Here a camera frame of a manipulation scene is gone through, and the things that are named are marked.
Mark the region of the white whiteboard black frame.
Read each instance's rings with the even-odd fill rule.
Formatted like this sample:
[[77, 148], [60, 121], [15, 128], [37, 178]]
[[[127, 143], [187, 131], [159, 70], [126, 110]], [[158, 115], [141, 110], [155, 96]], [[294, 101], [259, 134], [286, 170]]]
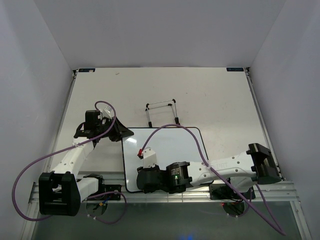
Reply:
[[[138, 152], [155, 128], [132, 127], [130, 130], [134, 135], [121, 141], [125, 188], [130, 193], [138, 193], [140, 190], [137, 187], [137, 168], [143, 166]], [[183, 128], [163, 128], [151, 137], [146, 146], [155, 151], [161, 170], [174, 162], [202, 162], [194, 138]]]

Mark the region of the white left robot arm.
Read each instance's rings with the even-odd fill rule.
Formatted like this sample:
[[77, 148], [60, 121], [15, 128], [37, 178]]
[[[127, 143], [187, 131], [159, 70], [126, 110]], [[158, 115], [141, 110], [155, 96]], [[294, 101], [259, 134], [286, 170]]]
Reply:
[[119, 142], [134, 132], [125, 127], [108, 110], [88, 110], [85, 121], [73, 136], [73, 148], [50, 172], [38, 179], [39, 210], [42, 215], [75, 216], [81, 202], [92, 196], [100, 200], [106, 195], [103, 177], [89, 174], [78, 178], [79, 171], [89, 154], [102, 138]]

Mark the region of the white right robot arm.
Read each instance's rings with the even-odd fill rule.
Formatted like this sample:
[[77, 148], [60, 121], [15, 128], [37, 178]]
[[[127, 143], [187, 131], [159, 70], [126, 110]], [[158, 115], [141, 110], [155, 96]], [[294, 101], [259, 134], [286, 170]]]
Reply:
[[207, 161], [174, 162], [161, 169], [156, 152], [141, 151], [143, 165], [137, 168], [136, 186], [143, 193], [183, 193], [215, 180], [226, 180], [226, 194], [237, 199], [253, 185], [271, 185], [282, 180], [269, 148], [251, 143], [248, 150], [231, 157]]

